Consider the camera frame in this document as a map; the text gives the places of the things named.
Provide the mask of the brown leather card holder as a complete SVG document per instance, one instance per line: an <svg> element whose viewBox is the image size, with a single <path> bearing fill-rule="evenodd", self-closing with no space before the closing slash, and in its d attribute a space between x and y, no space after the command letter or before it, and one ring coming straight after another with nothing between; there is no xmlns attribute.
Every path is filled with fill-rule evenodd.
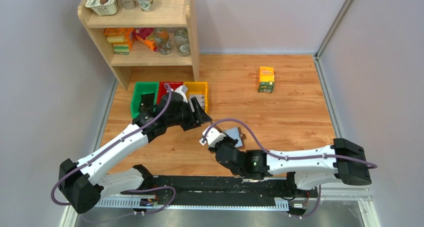
<svg viewBox="0 0 424 227"><path fill-rule="evenodd" d="M236 140L235 147L237 149L244 149L245 148L245 139L247 138L244 133L242 133L242 130L240 127L233 127L229 128L223 131L226 133L230 138Z"/></svg>

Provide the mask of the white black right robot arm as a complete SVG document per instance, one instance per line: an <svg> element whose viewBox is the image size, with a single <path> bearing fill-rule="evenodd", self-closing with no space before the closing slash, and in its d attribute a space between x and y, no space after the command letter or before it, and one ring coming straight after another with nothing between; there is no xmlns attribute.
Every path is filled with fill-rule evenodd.
<svg viewBox="0 0 424 227"><path fill-rule="evenodd" d="M373 166L366 160L364 148L345 138L335 138L333 144L323 147L296 151L241 151L227 135L206 143L216 161L234 176L262 180L286 174L286 192L294 197L327 183L342 182L350 186L372 183Z"/></svg>

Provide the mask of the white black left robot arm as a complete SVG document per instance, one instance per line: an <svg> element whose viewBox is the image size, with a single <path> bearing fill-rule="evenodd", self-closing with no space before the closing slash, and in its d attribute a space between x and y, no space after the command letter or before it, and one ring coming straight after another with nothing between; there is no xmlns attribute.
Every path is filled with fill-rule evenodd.
<svg viewBox="0 0 424 227"><path fill-rule="evenodd" d="M86 157L73 162L64 160L59 166L59 189L78 214L91 210L101 199L129 190L148 194L153 188L151 178L136 168L109 175L108 171L135 150L148 145L167 129L180 126L183 131L210 123L212 118L195 97L169 91L159 104L143 109L115 138Z"/></svg>

